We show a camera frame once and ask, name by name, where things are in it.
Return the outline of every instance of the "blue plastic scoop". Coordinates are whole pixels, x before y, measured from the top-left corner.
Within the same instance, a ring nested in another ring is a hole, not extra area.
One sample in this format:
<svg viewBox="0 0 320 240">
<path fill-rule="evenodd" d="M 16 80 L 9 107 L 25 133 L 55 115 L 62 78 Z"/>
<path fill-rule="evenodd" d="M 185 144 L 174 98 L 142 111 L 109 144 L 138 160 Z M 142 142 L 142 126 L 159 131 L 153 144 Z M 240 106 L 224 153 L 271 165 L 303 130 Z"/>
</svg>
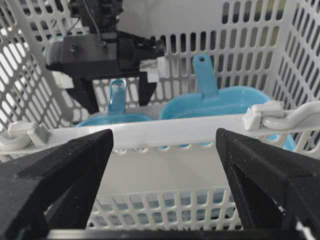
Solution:
<svg viewBox="0 0 320 240">
<path fill-rule="evenodd" d="M 151 117 L 143 114 L 126 113 L 126 88 L 124 79 L 113 80 L 110 84 L 108 113 L 91 117 L 77 127 L 152 121 Z"/>
<path fill-rule="evenodd" d="M 252 105 L 271 100 L 268 95 L 252 87 L 233 86 L 219 90 L 208 55 L 196 55 L 193 67 L 199 93 L 184 94 L 169 101 L 160 114 L 160 120 L 244 114 Z M 269 140 L 276 138 L 276 135 L 271 136 Z M 293 150 L 295 147 L 289 135 L 284 148 Z"/>
</svg>

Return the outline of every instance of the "white plastic basket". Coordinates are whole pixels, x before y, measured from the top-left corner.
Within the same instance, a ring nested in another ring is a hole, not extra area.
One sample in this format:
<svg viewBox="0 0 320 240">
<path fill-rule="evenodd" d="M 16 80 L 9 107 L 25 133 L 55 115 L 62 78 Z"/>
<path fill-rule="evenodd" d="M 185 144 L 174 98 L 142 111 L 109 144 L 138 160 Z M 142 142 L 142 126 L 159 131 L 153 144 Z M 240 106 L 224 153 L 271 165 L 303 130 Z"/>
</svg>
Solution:
<svg viewBox="0 0 320 240">
<path fill-rule="evenodd" d="M 46 147 L 104 128 L 114 133 L 112 153 L 88 222 L 95 229 L 241 229 L 241 221 L 214 143 L 219 127 L 282 147 L 293 134 L 296 152 L 319 158 L 318 114 L 295 129 L 245 131 L 240 115 L 66 128 L 88 118 L 47 71 L 43 48 L 65 36 L 75 21 L 67 0 L 0 0 L 0 126 L 17 120 L 52 131 Z M 173 97 L 197 91 L 192 58 L 211 56 L 220 88 L 250 86 L 286 109 L 320 99 L 320 0 L 125 0 L 119 28 L 166 42 L 170 73 L 150 106 L 138 107 L 136 78 L 128 79 L 128 112 L 157 116 Z M 72 34 L 85 33 L 77 25 Z M 109 80 L 95 81 L 106 111 Z M 199 143 L 212 142 L 203 147 Z M 188 147 L 178 148 L 181 144 Z M 39 151 L 29 147 L 12 158 Z M 2 152 L 1 160 L 9 158 Z"/>
</svg>

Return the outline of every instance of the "blue scoop handle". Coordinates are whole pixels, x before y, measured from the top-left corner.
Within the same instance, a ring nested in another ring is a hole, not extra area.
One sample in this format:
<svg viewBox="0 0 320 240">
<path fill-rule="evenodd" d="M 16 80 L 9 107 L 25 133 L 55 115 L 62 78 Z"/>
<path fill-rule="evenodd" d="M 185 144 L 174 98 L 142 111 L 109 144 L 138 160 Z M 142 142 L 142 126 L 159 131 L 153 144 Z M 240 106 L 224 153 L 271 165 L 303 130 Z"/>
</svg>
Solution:
<svg viewBox="0 0 320 240">
<path fill-rule="evenodd" d="M 124 79 L 115 79 L 110 84 L 108 115 L 120 115 L 126 111 L 126 87 Z"/>
<path fill-rule="evenodd" d="M 211 59 L 206 54 L 198 54 L 193 58 L 193 68 L 197 78 L 198 90 L 203 99 L 219 95 L 218 85 Z"/>
</svg>

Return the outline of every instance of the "white plastic bar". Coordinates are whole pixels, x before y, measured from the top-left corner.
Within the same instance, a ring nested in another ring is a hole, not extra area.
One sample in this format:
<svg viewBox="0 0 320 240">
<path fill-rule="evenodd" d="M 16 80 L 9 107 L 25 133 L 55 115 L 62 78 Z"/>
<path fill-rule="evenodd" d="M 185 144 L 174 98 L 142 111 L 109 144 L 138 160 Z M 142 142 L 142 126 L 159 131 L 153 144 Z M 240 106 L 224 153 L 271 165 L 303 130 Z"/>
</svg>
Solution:
<svg viewBox="0 0 320 240">
<path fill-rule="evenodd" d="M 285 111 L 285 115 L 288 116 L 292 112 L 292 110 Z M 15 152 L 0 151 L 0 155 L 35 153 L 105 129 L 111 129 L 113 132 L 113 149 L 137 149 L 212 142 L 215 140 L 216 132 L 219 128 L 250 137 L 308 132 L 320 129 L 320 113 L 309 115 L 293 129 L 278 131 L 265 127 L 261 127 L 259 130 L 247 131 L 244 128 L 242 117 L 243 114 L 237 114 L 60 128 L 51 131 L 51 137 L 46 146 L 35 147 L 34 145 L 30 145 L 25 149 Z"/>
<path fill-rule="evenodd" d="M 293 129 L 304 118 L 311 114 L 320 112 L 320 101 L 312 101 L 303 104 L 294 110 L 290 115 L 285 118 L 277 118 L 273 116 L 265 116 L 262 118 L 261 123 L 272 130 L 289 130 Z"/>
</svg>

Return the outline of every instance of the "cable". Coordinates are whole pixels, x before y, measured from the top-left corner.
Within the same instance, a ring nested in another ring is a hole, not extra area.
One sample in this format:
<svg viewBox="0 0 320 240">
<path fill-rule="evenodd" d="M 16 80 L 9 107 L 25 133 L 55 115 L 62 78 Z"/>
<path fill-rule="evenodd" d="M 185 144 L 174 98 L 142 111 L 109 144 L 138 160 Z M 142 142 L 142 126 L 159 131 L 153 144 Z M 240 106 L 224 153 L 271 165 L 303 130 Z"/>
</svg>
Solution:
<svg viewBox="0 0 320 240">
<path fill-rule="evenodd" d="M 90 10 L 89 7 L 88 7 L 87 0 L 83 0 L 83 3 L 84 3 L 84 6 L 85 6 L 85 9 L 87 10 L 87 12 L 88 12 L 88 14 L 89 14 L 89 16 L 90 16 L 90 18 L 91 18 L 91 21 L 92 21 L 93 24 L 94 24 L 94 27 L 95 27 L 96 32 L 98 33 L 98 35 L 99 35 L 99 37 L 100 37 L 101 42 L 103 42 L 104 39 L 102 38 L 102 35 L 101 35 L 101 32 L 100 32 L 99 27 L 98 27 L 98 25 L 97 25 L 97 22 L 96 22 L 94 16 L 92 15 L 91 10 Z"/>
<path fill-rule="evenodd" d="M 78 20 L 75 22 L 75 24 L 72 27 L 70 27 L 70 29 L 66 32 L 67 36 L 69 35 L 69 33 L 71 33 L 72 29 L 75 28 L 75 26 L 79 23 L 79 21 L 80 21 L 80 18 L 78 18 Z"/>
</svg>

